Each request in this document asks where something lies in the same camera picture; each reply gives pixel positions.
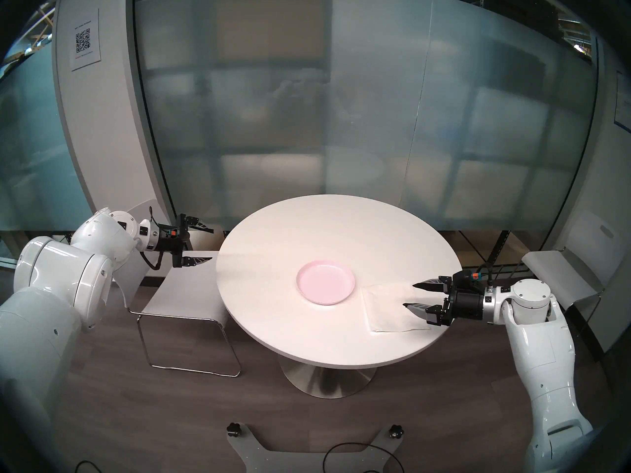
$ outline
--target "paper sign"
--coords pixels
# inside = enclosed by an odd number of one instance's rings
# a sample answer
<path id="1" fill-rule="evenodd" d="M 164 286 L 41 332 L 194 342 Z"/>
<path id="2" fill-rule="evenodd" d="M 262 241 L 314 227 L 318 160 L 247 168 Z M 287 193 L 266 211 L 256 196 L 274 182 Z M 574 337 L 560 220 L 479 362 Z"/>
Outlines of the paper sign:
<path id="1" fill-rule="evenodd" d="M 70 70 L 94 64 L 101 60 L 98 46 L 98 8 L 76 22 L 70 39 Z"/>
<path id="2" fill-rule="evenodd" d="M 618 71 L 616 115 L 613 123 L 631 132 L 631 80 Z"/>

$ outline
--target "black knob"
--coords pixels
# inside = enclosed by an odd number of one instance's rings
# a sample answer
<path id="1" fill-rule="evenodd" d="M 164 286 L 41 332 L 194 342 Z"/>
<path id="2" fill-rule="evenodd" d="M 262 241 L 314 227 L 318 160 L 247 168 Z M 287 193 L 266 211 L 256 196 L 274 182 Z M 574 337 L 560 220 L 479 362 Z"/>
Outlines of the black knob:
<path id="1" fill-rule="evenodd" d="M 393 425 L 392 427 L 390 427 L 388 435 L 390 435 L 392 439 L 401 439 L 401 437 L 403 437 L 403 427 L 396 424 Z"/>
<path id="2" fill-rule="evenodd" d="M 230 425 L 226 427 L 226 430 L 230 437 L 239 437 L 241 435 L 241 426 L 236 422 L 231 422 Z"/>

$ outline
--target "chair seat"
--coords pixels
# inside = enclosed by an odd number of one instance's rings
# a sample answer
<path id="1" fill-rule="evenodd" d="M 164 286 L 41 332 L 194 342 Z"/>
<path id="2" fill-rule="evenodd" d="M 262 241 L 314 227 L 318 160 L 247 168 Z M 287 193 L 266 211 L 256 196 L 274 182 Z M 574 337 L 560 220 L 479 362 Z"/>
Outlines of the chair seat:
<path id="1" fill-rule="evenodd" d="M 556 250 L 529 252 L 522 261 L 537 278 L 550 287 L 564 309 L 575 302 L 598 293 Z"/>
<path id="2" fill-rule="evenodd" d="M 171 268 L 142 313 L 213 319 L 225 326 L 228 311 L 217 288 L 218 254 L 218 251 L 185 251 L 184 256 L 212 259 L 197 266 Z"/>

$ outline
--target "pink plate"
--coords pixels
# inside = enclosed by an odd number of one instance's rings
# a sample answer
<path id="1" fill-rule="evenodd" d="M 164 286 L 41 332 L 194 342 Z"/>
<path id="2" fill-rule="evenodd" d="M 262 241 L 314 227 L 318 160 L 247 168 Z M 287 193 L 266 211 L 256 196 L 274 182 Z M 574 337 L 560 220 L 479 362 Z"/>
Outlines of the pink plate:
<path id="1" fill-rule="evenodd" d="M 310 302 L 333 305 L 353 292 L 355 276 L 339 262 L 311 261 L 300 268 L 296 283 L 302 296 Z"/>

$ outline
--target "round table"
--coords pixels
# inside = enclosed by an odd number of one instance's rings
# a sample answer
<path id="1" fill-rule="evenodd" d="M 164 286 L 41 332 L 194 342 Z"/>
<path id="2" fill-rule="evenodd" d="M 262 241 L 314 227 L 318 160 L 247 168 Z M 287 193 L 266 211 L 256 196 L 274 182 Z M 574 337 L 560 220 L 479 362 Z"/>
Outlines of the round table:
<path id="1" fill-rule="evenodd" d="M 333 260 L 355 275 L 338 304 L 311 303 L 296 274 L 312 260 Z M 251 214 L 217 256 L 217 285 L 232 318 L 279 354 L 285 375 L 316 397 L 362 389 L 378 366 L 413 356 L 447 327 L 370 332 L 361 288 L 418 283 L 462 268 L 427 223 L 395 206 L 346 195 L 291 198 Z"/>

